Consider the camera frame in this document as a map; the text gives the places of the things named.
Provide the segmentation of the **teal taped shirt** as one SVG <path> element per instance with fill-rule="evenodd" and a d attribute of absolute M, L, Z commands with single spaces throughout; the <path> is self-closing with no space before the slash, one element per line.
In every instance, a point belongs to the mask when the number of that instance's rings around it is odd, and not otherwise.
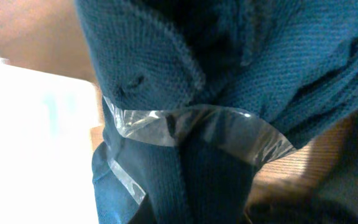
<path fill-rule="evenodd" d="M 358 223 L 358 1 L 75 6 L 103 97 L 100 223 Z M 351 113 L 310 198 L 246 207 L 264 164 Z"/>

